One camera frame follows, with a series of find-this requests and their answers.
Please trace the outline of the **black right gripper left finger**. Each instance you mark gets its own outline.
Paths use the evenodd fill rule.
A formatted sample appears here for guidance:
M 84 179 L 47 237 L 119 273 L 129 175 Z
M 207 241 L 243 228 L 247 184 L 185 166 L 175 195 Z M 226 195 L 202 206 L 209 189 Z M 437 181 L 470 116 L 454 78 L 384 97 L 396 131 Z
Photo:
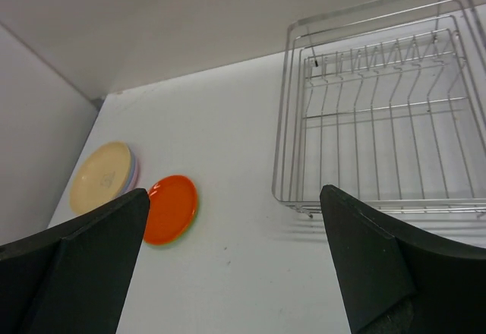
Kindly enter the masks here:
M 114 333 L 146 228 L 136 188 L 1 247 L 3 333 Z

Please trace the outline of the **beige plate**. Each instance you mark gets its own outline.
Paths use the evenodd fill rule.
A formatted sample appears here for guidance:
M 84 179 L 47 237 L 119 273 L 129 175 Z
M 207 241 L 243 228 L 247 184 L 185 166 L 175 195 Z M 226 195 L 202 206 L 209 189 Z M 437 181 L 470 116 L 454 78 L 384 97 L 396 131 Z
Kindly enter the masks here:
M 114 200 L 128 183 L 133 164 L 126 143 L 103 144 L 88 156 L 74 177 L 69 194 L 71 210 L 83 215 Z

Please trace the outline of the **orange translucent plate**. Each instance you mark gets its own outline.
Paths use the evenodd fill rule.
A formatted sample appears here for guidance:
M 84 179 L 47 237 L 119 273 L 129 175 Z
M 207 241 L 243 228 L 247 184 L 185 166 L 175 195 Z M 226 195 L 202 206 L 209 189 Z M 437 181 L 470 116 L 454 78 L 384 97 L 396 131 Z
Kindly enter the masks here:
M 184 175 L 170 175 L 148 191 L 150 211 L 144 241 L 151 245 L 171 244 L 180 238 L 197 216 L 198 193 Z

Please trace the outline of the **green plate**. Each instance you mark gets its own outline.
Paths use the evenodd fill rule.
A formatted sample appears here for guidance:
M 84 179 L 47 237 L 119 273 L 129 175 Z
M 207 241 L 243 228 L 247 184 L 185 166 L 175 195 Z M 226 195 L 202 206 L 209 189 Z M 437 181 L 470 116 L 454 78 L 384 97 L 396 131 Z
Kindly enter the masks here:
M 198 208 L 198 199 L 151 197 L 144 243 L 160 250 L 180 245 L 197 221 Z

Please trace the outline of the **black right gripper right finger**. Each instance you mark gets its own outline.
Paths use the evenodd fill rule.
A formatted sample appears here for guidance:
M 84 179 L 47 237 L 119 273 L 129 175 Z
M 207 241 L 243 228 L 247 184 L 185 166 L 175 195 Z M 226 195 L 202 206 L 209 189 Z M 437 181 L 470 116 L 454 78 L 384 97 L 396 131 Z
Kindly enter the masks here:
M 483 333 L 485 250 L 431 234 L 328 184 L 320 205 L 353 333 Z

